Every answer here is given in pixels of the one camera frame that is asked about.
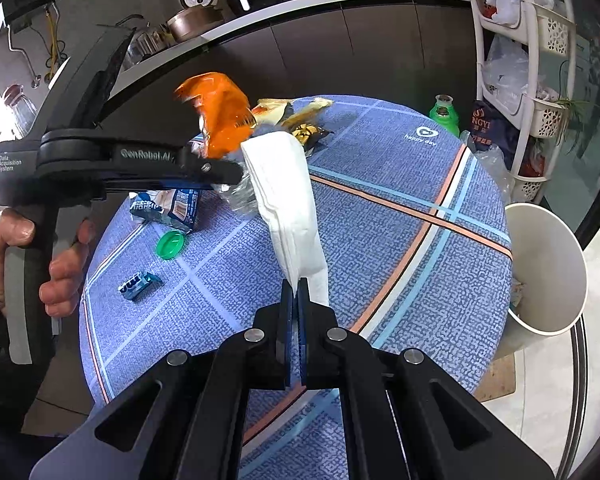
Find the person's left hand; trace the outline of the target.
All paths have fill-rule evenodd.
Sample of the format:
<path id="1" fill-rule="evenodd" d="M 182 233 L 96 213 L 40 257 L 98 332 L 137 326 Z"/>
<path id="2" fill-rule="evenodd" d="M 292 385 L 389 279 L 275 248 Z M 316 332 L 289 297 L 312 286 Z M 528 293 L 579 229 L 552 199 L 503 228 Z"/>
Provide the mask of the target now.
<path id="1" fill-rule="evenodd" d="M 31 220 L 12 209 L 0 212 L 0 314 L 6 312 L 4 261 L 6 249 L 28 246 L 34 237 L 35 226 Z M 79 302 L 84 283 L 85 265 L 90 254 L 90 244 L 95 237 L 95 225 L 90 219 L 82 221 L 76 231 L 76 241 L 53 258 L 48 267 L 50 279 L 38 290 L 45 312 L 51 318 L 69 316 Z"/>

